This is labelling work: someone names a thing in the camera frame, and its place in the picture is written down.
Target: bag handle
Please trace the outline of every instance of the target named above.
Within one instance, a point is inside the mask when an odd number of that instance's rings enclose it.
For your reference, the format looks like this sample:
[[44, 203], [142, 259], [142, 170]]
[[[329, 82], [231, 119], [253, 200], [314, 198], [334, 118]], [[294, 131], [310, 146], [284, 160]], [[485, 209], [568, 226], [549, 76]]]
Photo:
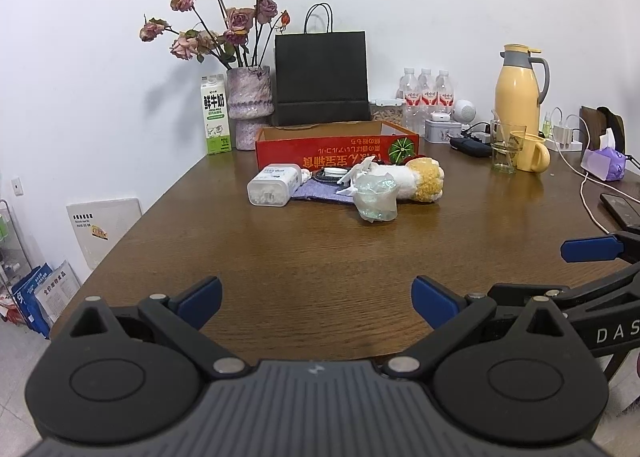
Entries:
[[326, 32], [334, 31], [334, 11], [333, 9], [331, 9], [331, 6], [327, 2], [320, 2], [319, 4], [312, 5], [306, 12], [305, 29], [303, 31], [304, 34], [306, 34], [306, 24], [309, 22], [309, 18], [311, 18], [313, 11], [315, 11], [318, 7], [322, 7], [326, 11]]

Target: plush toy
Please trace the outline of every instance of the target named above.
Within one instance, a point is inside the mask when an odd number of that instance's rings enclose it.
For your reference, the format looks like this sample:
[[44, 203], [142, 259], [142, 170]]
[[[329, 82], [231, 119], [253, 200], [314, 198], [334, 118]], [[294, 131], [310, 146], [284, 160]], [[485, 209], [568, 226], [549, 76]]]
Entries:
[[373, 160], [374, 156], [367, 157], [361, 163], [351, 168], [338, 184], [349, 184], [348, 188], [340, 190], [337, 194], [354, 195], [356, 188], [354, 183], [364, 174], [386, 175], [394, 178], [400, 191], [398, 200], [412, 200], [417, 202], [435, 202], [442, 197], [444, 185], [444, 170], [440, 164], [430, 157], [418, 157], [412, 159], [404, 166], [380, 165]]

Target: blue box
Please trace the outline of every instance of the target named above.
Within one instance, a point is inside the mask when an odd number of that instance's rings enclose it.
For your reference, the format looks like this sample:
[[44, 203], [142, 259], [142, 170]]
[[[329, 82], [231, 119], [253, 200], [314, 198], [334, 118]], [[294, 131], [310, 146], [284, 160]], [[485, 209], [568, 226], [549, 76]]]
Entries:
[[36, 288], [44, 282], [52, 273], [48, 264], [34, 268], [26, 277], [12, 286], [11, 292], [20, 308], [23, 316], [27, 319], [30, 329], [42, 334], [49, 339], [49, 324], [44, 319], [40, 304], [35, 297]]

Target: yellow thermos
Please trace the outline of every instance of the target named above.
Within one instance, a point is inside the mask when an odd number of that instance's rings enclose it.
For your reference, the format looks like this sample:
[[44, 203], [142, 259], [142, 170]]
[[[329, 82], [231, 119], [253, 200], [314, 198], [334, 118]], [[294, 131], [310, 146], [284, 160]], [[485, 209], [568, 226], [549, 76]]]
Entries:
[[[540, 103], [549, 89], [549, 65], [546, 60], [532, 57], [540, 53], [526, 45], [507, 44], [500, 56], [504, 58], [502, 70], [495, 87], [495, 113], [505, 123], [526, 125], [527, 133], [538, 135], [540, 127]], [[545, 67], [545, 85], [540, 92], [533, 63]]]

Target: milk carton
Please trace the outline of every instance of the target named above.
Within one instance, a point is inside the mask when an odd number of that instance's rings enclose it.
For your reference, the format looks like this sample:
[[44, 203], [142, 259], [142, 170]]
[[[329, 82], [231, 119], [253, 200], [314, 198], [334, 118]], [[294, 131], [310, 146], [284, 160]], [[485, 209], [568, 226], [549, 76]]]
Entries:
[[225, 77], [222, 74], [203, 76], [200, 93], [207, 153], [231, 151], [229, 119], [226, 113]]

